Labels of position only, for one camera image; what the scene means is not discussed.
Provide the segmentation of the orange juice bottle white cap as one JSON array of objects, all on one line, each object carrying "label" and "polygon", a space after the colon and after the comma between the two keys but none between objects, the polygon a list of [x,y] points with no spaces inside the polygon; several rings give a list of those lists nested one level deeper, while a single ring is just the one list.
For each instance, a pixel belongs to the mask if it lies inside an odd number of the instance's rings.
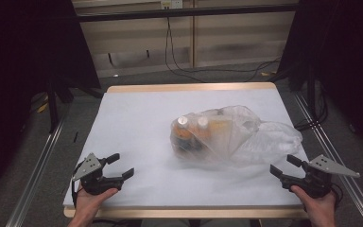
[{"label": "orange juice bottle white cap", "polygon": [[180,116],[173,122],[171,137],[173,144],[178,150],[193,150],[195,148],[195,137],[189,130],[190,121],[186,116]]},{"label": "orange juice bottle white cap", "polygon": [[199,117],[196,125],[196,137],[201,142],[208,142],[211,139],[211,135],[209,119],[206,116]]}]

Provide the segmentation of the white wall power outlet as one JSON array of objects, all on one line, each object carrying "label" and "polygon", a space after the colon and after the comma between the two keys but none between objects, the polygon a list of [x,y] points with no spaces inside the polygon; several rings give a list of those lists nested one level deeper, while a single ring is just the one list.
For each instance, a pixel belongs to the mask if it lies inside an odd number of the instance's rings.
[{"label": "white wall power outlet", "polygon": [[161,0],[161,9],[182,9],[182,0]]}]

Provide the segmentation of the black metal stand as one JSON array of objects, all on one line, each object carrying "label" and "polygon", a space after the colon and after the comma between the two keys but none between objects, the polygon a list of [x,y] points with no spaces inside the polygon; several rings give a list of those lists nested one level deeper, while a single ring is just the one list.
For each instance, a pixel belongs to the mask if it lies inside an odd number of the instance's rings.
[{"label": "black metal stand", "polygon": [[48,79],[46,83],[46,93],[50,114],[50,133],[53,133],[60,124],[57,97],[59,97],[63,103],[71,103],[74,100],[74,96],[70,91],[71,88],[77,88],[95,98],[103,97],[101,92],[98,92],[93,88],[89,88],[81,82],[77,82],[71,78],[51,77]]},{"label": "black metal stand", "polygon": [[307,118],[294,125],[298,131],[306,131],[323,123],[329,110],[326,97],[321,85],[317,84],[315,71],[311,65],[304,62],[295,62],[286,69],[279,69],[269,81],[276,82],[287,79],[291,92],[303,104],[307,111]]}]

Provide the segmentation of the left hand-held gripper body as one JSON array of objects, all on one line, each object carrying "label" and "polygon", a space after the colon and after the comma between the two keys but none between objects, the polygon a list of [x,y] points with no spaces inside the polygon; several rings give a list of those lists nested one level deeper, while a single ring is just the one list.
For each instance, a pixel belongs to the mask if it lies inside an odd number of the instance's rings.
[{"label": "left hand-held gripper body", "polygon": [[107,158],[98,159],[93,153],[88,154],[77,165],[72,182],[80,180],[81,186],[91,195],[102,194],[110,188],[120,190],[123,185],[122,177],[106,178],[103,176],[103,167],[107,165]]}]

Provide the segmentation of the metal floor rail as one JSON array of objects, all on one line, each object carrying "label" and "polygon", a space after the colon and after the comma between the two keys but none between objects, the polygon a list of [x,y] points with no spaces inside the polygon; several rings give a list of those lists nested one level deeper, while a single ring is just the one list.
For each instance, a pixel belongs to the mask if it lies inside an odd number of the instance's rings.
[{"label": "metal floor rail", "polygon": [[14,210],[12,211],[6,227],[22,227],[28,209],[35,197],[37,188],[42,179],[42,175],[46,169],[52,151],[57,144],[61,135],[64,120],[62,119],[55,129],[49,134],[47,141],[43,147],[43,151],[35,165],[30,178],[27,181],[26,188],[24,189],[20,199],[17,201]]},{"label": "metal floor rail", "polygon": [[[311,131],[315,133],[317,139],[319,140],[325,155],[328,158],[332,159],[333,161],[337,162],[338,164],[345,166],[344,162],[342,161],[340,155],[337,152],[337,149],[333,145],[331,139],[328,137],[327,133],[325,132],[321,124],[318,121],[316,121],[315,117],[310,113],[309,107],[303,95],[301,93],[295,93],[294,97],[297,101],[298,106],[302,111],[303,116],[305,117],[305,121],[310,124]],[[354,177],[339,176],[339,178],[344,187],[346,188],[351,199],[353,200],[359,213],[363,217],[362,189],[356,183]]]}]

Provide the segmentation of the person's right hand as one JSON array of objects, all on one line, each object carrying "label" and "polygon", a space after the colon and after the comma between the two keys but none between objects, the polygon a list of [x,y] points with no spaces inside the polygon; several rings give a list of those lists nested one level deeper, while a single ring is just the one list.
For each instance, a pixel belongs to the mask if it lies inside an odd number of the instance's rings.
[{"label": "person's right hand", "polygon": [[306,192],[297,185],[291,186],[290,189],[303,203],[310,221],[335,222],[336,196],[333,192],[329,192],[322,198],[314,199],[307,195]]}]

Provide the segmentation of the translucent white plastic bag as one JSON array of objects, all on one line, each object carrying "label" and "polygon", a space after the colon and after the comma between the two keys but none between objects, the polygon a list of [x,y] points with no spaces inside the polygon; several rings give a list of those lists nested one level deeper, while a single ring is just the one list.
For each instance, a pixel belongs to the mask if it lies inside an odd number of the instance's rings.
[{"label": "translucent white plastic bag", "polygon": [[[215,153],[208,142],[201,142],[196,136],[197,120],[206,116],[209,121],[216,115],[235,115],[239,119],[240,145],[232,154]],[[303,137],[293,127],[273,121],[263,121],[246,106],[227,106],[211,109],[200,113],[188,113],[189,130],[195,137],[193,150],[175,148],[171,133],[170,141],[175,154],[186,161],[203,165],[254,166],[272,164],[288,154],[296,154],[300,150]]]}]

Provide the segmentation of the clear packet with yellow header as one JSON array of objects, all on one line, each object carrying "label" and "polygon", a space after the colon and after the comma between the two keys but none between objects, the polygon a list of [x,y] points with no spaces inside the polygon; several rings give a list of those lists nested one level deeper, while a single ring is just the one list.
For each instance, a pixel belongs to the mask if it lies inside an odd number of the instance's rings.
[{"label": "clear packet with yellow header", "polygon": [[221,155],[232,154],[240,145],[239,119],[235,115],[216,115],[209,121],[210,147]]}]

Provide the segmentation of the black horizontal bar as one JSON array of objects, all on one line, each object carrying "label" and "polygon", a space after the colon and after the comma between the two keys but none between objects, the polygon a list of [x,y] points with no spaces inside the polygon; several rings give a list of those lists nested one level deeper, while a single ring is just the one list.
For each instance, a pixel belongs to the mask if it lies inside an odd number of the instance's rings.
[{"label": "black horizontal bar", "polygon": [[298,4],[279,4],[279,5],[255,5],[255,6],[222,7],[222,8],[157,9],[157,10],[130,11],[130,12],[78,14],[76,16],[76,20],[78,22],[103,22],[103,21],[157,19],[157,18],[189,17],[189,16],[271,13],[271,12],[295,11],[298,8],[299,8]]}]

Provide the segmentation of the person's left hand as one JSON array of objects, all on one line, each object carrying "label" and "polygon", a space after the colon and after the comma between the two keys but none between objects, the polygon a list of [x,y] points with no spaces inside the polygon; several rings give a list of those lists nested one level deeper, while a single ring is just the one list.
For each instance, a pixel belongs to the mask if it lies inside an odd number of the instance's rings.
[{"label": "person's left hand", "polygon": [[82,186],[78,189],[76,213],[74,218],[85,218],[93,222],[101,204],[114,196],[118,190],[110,188],[99,195],[89,194]]}]

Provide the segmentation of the black curtain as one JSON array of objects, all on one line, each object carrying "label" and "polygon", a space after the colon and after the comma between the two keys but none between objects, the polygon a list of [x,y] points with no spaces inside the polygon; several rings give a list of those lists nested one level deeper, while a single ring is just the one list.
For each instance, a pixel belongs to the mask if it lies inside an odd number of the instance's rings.
[{"label": "black curtain", "polygon": [[299,0],[278,73],[317,78],[363,135],[363,0]]},{"label": "black curtain", "polygon": [[72,0],[0,0],[0,178],[17,149],[31,98],[100,83]]}]

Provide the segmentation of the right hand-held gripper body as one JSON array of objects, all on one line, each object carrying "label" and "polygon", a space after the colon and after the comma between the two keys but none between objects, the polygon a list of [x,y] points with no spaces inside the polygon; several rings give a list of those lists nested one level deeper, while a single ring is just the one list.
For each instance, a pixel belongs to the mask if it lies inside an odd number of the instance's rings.
[{"label": "right hand-held gripper body", "polygon": [[342,175],[359,178],[360,174],[346,166],[320,155],[312,161],[302,161],[301,168],[304,177],[282,175],[282,188],[290,189],[292,185],[297,185],[303,189],[311,198],[322,198],[332,190],[332,176]]}]

